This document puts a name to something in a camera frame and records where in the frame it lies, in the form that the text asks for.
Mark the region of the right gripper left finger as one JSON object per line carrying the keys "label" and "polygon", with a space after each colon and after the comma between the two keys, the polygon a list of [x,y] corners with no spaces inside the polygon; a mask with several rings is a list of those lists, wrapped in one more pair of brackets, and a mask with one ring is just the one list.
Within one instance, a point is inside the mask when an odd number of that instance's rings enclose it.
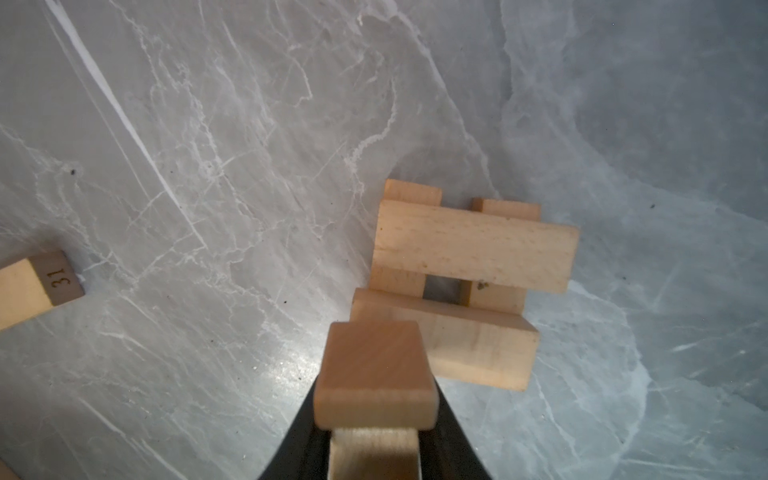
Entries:
{"label": "right gripper left finger", "polygon": [[311,385],[285,438],[259,480],[327,480],[331,432],[315,422],[313,398],[317,381]]}

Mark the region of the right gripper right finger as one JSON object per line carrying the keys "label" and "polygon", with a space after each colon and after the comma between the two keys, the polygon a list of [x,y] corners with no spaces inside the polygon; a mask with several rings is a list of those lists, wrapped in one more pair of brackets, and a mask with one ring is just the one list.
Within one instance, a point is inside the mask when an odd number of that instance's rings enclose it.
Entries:
{"label": "right gripper right finger", "polygon": [[433,429],[419,431],[421,478],[424,480],[491,480],[469,443],[440,388],[437,421]]}

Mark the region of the wood arch block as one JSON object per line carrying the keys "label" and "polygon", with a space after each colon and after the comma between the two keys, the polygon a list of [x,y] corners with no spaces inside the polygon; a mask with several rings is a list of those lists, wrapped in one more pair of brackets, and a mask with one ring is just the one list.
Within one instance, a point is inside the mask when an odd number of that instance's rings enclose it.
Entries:
{"label": "wood arch block", "polygon": [[413,321],[330,326],[313,395],[330,432],[331,479],[418,479],[418,434],[437,421],[439,396]]}

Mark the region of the wood block angled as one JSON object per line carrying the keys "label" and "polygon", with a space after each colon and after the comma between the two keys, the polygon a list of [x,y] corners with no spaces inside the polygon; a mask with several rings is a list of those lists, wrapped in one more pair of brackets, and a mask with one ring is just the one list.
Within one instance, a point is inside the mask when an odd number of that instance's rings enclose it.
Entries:
{"label": "wood block angled", "polygon": [[397,270],[563,293],[579,241],[568,225],[380,202],[373,262]]}

